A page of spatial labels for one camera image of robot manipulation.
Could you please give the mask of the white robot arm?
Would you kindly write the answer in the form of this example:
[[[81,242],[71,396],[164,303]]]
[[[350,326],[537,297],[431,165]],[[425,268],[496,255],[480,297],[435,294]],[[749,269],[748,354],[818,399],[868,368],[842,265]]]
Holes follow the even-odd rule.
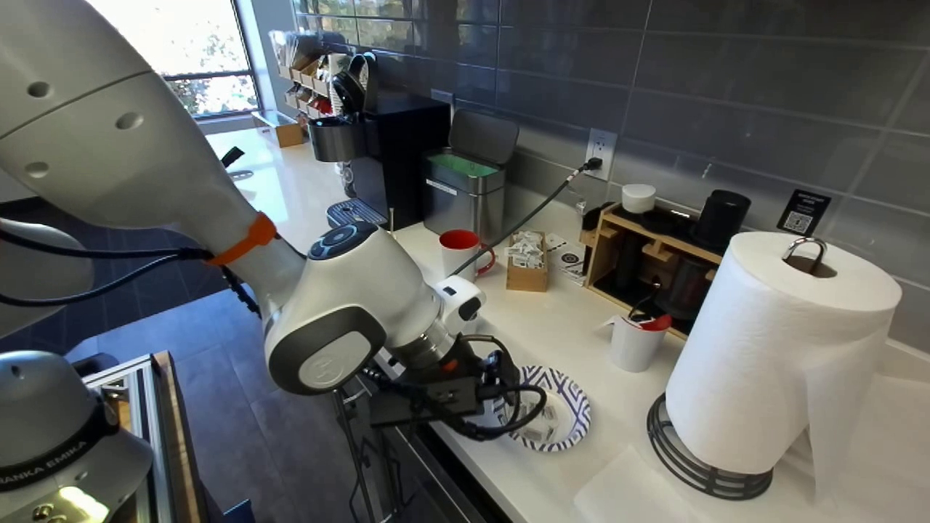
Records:
[[[114,230],[167,227],[249,284],[264,364],[296,396],[367,373],[406,418],[466,426],[521,399],[505,354],[475,354],[480,294],[431,284],[373,223],[293,251],[146,57],[88,0],[0,0],[0,168],[58,208]]]

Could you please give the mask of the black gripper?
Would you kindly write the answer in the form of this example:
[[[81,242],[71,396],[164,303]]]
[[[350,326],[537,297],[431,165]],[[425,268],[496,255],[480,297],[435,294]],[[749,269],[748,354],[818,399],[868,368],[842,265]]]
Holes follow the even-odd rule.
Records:
[[[521,373],[492,333],[459,333],[446,354],[419,344],[383,383],[383,421],[469,421],[521,403]]]

